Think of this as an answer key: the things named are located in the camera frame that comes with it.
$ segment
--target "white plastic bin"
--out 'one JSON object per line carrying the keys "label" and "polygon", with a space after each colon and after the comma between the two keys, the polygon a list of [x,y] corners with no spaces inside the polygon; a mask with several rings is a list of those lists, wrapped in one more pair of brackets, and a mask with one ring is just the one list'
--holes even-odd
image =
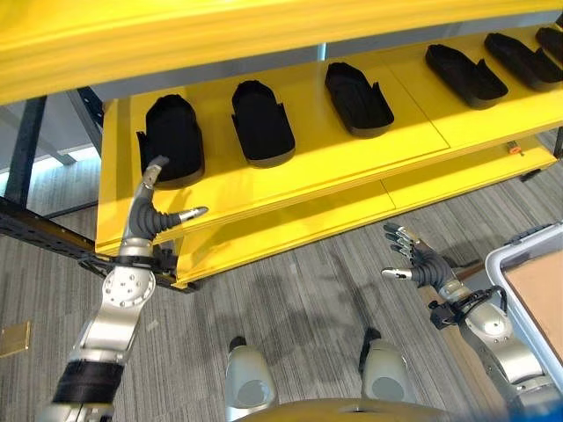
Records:
{"label": "white plastic bin", "polygon": [[[563,393],[563,366],[502,273],[503,268],[513,266],[516,262],[523,263],[560,250],[563,250],[563,221],[492,251],[486,257],[485,270],[464,280],[464,283],[471,289],[488,288],[491,285],[504,287],[508,297],[508,317],[514,325],[516,336],[530,347],[559,391]],[[498,295],[496,296],[498,305],[500,300]]]}

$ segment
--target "gray carpet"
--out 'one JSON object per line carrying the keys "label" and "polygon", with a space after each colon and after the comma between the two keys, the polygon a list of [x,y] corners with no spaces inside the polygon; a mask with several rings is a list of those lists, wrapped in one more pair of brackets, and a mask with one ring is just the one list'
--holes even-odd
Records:
{"label": "gray carpet", "polygon": [[[554,133],[544,141],[552,146]],[[525,184],[512,179],[393,221],[459,261],[484,258],[514,234],[563,218],[561,180],[558,163]],[[92,208],[58,221],[93,236],[95,218]],[[209,277],[195,295],[158,289],[145,308],[115,420],[222,420],[226,348],[238,334],[266,355],[282,402],[357,397],[367,324],[404,351],[419,403],[471,420],[500,409],[456,329],[438,331],[429,322],[428,292],[379,275],[404,264],[385,242],[383,223]],[[0,325],[33,321],[30,350],[0,360],[0,420],[32,420],[99,303],[100,280],[72,260],[6,237],[0,259]]]}

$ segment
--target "yellow panel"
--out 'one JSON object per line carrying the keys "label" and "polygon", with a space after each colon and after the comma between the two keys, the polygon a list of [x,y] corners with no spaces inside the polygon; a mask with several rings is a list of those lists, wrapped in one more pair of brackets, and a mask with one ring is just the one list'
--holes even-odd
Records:
{"label": "yellow panel", "polygon": [[213,226],[176,241],[178,278],[193,280],[361,226],[394,209],[372,182],[263,215]]}
{"label": "yellow panel", "polygon": [[380,182],[372,182],[198,230],[176,242],[177,286],[556,161],[534,138],[522,140],[520,145],[524,156],[511,156],[503,146],[496,146],[388,178],[384,188],[389,195],[384,194]]}
{"label": "yellow panel", "polygon": [[0,332],[0,358],[29,349],[32,322],[4,327]]}
{"label": "yellow panel", "polygon": [[547,151],[533,137],[523,139],[518,144],[522,147],[523,156],[509,155],[505,145],[497,145],[386,178],[382,182],[395,206],[403,209],[427,204],[428,196],[448,198],[556,161],[553,156],[546,155]]}
{"label": "yellow panel", "polygon": [[[536,50],[539,26],[503,30]],[[391,71],[413,99],[455,147],[467,144],[511,141],[563,124],[563,86],[555,91],[536,92],[516,80],[485,50],[486,33],[438,40],[381,52]],[[440,42],[456,48],[474,62],[486,64],[508,87],[508,95],[487,110],[472,110],[428,67],[424,59],[428,45]]]}
{"label": "yellow panel", "polygon": [[3,0],[0,104],[319,42],[560,6],[560,0]]}
{"label": "yellow panel", "polygon": [[[206,173],[184,189],[158,191],[157,209],[180,211],[205,205],[203,217],[166,231],[158,242],[172,240],[211,224],[223,224],[404,171],[422,156],[447,148],[377,53],[347,62],[379,81],[395,121],[373,139],[349,135],[333,109],[324,85],[326,62],[308,63],[252,75],[150,92],[107,105],[102,142],[97,250],[116,251],[141,167],[135,131],[144,130],[145,114],[161,96],[179,93],[194,107],[203,133]],[[296,153],[272,169],[251,168],[233,127],[231,97],[238,84],[259,79],[270,86],[285,110],[296,138]]]}

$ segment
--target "yellow shelf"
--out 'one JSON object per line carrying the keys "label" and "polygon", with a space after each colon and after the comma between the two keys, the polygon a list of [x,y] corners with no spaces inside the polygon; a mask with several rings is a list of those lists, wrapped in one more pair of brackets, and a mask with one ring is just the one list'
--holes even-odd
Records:
{"label": "yellow shelf", "polygon": [[[325,62],[111,102],[106,108],[102,142],[98,250],[116,251],[119,246],[119,227],[125,223],[131,196],[141,177],[135,131],[144,129],[146,112],[157,98],[168,93],[179,92],[195,109],[203,133],[206,172],[203,180],[193,186],[156,192],[156,207],[181,210],[205,205],[209,212],[192,223],[166,231],[158,242],[379,179],[383,171],[404,168],[411,164],[409,160],[417,162],[422,156],[448,148],[377,53],[347,61],[362,69],[369,80],[379,81],[395,112],[395,122],[383,136],[357,139],[346,132],[324,85]],[[296,153],[285,164],[255,169],[245,161],[232,124],[230,99],[246,79],[267,84],[285,105],[296,138]]]}
{"label": "yellow shelf", "polygon": [[3,0],[0,104],[124,77],[560,0]]}
{"label": "yellow shelf", "polygon": [[[500,32],[536,51],[540,47],[535,39],[539,27]],[[428,45],[436,41],[387,50],[381,56],[452,148],[478,142],[513,141],[563,125],[563,84],[549,92],[526,87],[486,51],[485,37],[485,33],[479,33],[439,42],[463,51],[474,62],[484,58],[487,66],[507,85],[507,96],[486,111],[469,108],[428,67],[424,55]]]}
{"label": "yellow shelf", "polygon": [[533,137],[522,140],[520,145],[523,156],[509,155],[499,145],[381,182],[198,230],[176,241],[179,262],[175,286],[183,288],[189,281],[544,168],[556,161]]}
{"label": "yellow shelf", "polygon": [[[518,38],[527,42],[535,33],[529,28],[518,31]],[[482,44],[484,38],[485,34],[481,34],[448,40],[448,43],[472,45],[464,41],[469,39]],[[427,75],[426,82],[413,89],[420,94],[426,86],[426,97],[422,99],[435,98],[440,106],[436,110],[442,114],[434,119],[425,112],[430,121],[423,112],[425,104],[413,100],[417,97],[409,91],[410,86],[401,84],[401,75],[399,79],[393,75],[398,65],[392,62],[388,67],[382,58],[404,57],[404,52],[412,49],[407,46],[341,59],[361,69],[370,81],[379,81],[395,114],[390,131],[374,139],[355,139],[340,124],[324,86],[326,62],[156,91],[108,103],[97,251],[115,253],[119,247],[131,196],[141,177],[135,131],[144,129],[144,116],[156,99],[169,93],[180,93],[194,106],[203,133],[206,175],[194,186],[157,191],[156,206],[172,212],[205,205],[210,211],[200,219],[166,231],[157,238],[157,243],[415,170],[563,123],[560,106],[563,101],[555,104],[562,90],[537,93],[524,89],[517,81],[505,79],[511,92],[518,93],[516,97],[488,110],[473,111],[461,104],[437,76]],[[423,59],[409,65],[413,80],[419,81],[419,75],[429,72]],[[248,166],[230,118],[232,93],[238,83],[252,78],[269,85],[278,101],[284,103],[296,138],[296,155],[273,169]],[[461,133],[440,130],[444,121],[455,121],[463,130]]]}

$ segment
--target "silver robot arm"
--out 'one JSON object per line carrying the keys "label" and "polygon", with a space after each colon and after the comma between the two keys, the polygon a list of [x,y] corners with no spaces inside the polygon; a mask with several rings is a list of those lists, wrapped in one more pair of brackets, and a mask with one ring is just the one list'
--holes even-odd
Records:
{"label": "silver robot arm", "polygon": [[150,270],[152,241],[161,231],[208,211],[197,207],[167,215],[153,207],[154,185],[167,162],[159,156],[143,174],[131,202],[115,268],[102,284],[98,313],[80,332],[53,402],[40,414],[40,422],[112,420],[113,398],[135,342],[141,310],[157,284]]}
{"label": "silver robot arm", "polygon": [[[486,373],[514,413],[539,414],[560,404],[561,395],[537,358],[514,335],[507,316],[506,293],[500,287],[471,291],[452,271],[448,261],[415,234],[397,224],[385,224],[391,248],[409,258],[412,268],[385,268],[390,279],[412,280],[417,287],[432,286],[444,299],[428,306],[439,330],[458,325],[465,341],[479,356]],[[501,307],[488,299],[501,294]]]}

